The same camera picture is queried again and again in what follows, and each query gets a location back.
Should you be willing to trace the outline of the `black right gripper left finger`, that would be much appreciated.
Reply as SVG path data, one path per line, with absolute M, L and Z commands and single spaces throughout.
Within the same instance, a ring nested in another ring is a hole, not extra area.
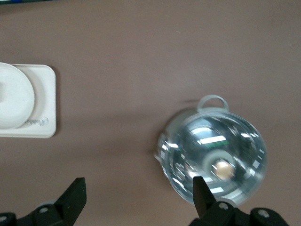
M 28 215 L 17 218 L 13 212 L 0 214 L 2 226 L 72 226 L 87 203 L 86 181 L 76 178 L 53 203 L 37 207 Z

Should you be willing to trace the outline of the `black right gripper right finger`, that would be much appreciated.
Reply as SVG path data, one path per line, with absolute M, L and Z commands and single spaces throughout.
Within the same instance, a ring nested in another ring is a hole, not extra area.
M 227 201 L 217 201 L 201 176 L 193 178 L 193 202 L 199 217 L 191 226 L 288 226 L 271 209 L 254 208 L 246 214 Z

